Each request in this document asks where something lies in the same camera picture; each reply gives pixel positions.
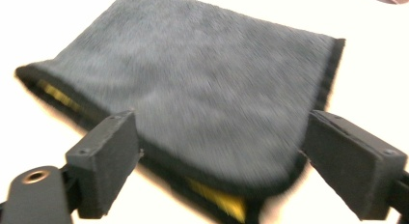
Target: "clamp jaw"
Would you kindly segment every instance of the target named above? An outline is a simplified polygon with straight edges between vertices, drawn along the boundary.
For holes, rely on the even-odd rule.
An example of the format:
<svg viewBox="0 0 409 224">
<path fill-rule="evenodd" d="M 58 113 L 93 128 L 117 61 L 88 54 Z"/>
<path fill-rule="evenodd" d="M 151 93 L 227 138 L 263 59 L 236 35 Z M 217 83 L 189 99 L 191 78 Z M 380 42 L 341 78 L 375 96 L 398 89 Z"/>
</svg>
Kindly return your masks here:
<svg viewBox="0 0 409 224">
<path fill-rule="evenodd" d="M 310 113 L 303 153 L 361 220 L 383 220 L 393 207 L 409 219 L 407 155 L 347 120 Z"/>
</svg>

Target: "white background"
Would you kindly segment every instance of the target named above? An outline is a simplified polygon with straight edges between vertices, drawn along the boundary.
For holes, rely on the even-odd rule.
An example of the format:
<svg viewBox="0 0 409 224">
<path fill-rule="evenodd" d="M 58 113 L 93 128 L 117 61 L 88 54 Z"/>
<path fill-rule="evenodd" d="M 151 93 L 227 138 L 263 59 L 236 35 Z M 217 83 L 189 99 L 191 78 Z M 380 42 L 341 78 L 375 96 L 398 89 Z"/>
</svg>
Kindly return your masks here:
<svg viewBox="0 0 409 224">
<path fill-rule="evenodd" d="M 56 56 L 115 0 L 0 0 L 0 201 L 14 177 L 65 164 L 84 134 L 33 97 L 14 70 Z M 409 154 L 409 5 L 374 0 L 201 0 L 252 17 L 345 38 L 328 107 Z M 130 175 L 109 215 L 75 223 L 213 223 L 142 168 Z M 308 167 L 286 194 L 272 198 L 262 223 L 359 223 Z M 382 223 L 396 223 L 392 211 Z"/>
</svg>

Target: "metal ring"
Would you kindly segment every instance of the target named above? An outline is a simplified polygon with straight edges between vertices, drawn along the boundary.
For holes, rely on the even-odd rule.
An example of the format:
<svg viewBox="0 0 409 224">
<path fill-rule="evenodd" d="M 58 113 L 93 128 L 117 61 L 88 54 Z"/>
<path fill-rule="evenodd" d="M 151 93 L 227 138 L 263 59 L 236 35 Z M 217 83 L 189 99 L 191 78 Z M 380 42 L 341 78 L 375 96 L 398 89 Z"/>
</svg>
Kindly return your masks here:
<svg viewBox="0 0 409 224">
<path fill-rule="evenodd" d="M 46 177 L 48 177 L 49 174 L 50 172 L 46 170 L 35 171 L 25 176 L 22 182 L 26 184 L 39 182 L 39 181 L 44 180 Z"/>
</svg>

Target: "black plastic arm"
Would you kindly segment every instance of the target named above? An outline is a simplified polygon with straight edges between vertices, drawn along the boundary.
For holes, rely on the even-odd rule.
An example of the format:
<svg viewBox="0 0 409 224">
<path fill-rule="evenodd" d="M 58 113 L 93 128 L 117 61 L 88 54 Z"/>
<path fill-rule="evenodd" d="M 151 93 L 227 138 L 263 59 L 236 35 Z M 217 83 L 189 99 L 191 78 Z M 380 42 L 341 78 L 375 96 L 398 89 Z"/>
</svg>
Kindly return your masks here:
<svg viewBox="0 0 409 224">
<path fill-rule="evenodd" d="M 302 151 L 361 220 L 383 220 L 390 206 L 409 217 L 407 155 L 400 150 L 339 116 L 313 111 Z"/>
<path fill-rule="evenodd" d="M 140 158 L 135 124 L 132 111 L 108 117 L 66 153 L 62 169 L 16 177 L 0 205 L 1 224 L 69 224 L 76 209 L 82 218 L 106 214 Z"/>
</svg>

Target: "microfiber cloth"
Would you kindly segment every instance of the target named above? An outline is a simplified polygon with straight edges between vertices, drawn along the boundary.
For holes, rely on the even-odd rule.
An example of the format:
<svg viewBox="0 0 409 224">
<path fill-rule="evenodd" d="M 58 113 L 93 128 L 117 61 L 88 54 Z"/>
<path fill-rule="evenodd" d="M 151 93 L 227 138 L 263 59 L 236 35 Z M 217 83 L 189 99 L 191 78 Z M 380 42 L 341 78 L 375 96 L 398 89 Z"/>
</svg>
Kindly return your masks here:
<svg viewBox="0 0 409 224">
<path fill-rule="evenodd" d="M 308 114 L 326 104 L 343 42 L 195 0 L 117 0 L 56 58 L 16 75 L 87 129 L 133 109 L 142 163 L 245 222 L 258 206 L 243 201 L 302 172 Z"/>
</svg>

